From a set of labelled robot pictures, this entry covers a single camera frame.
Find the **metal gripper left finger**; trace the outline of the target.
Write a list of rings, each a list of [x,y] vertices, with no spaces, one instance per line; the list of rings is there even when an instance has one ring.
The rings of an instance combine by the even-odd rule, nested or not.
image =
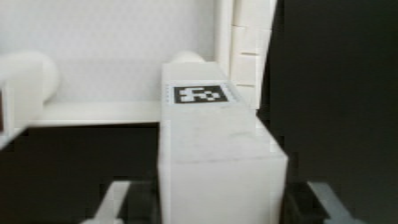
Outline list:
[[[80,224],[124,224],[124,221],[117,215],[128,195],[129,185],[129,181],[112,182],[94,217],[85,219]]]

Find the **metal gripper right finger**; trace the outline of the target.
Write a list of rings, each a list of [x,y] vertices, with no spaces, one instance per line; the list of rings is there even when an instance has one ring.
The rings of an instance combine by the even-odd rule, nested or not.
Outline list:
[[[287,184],[286,224],[366,224],[351,216],[325,182]]]

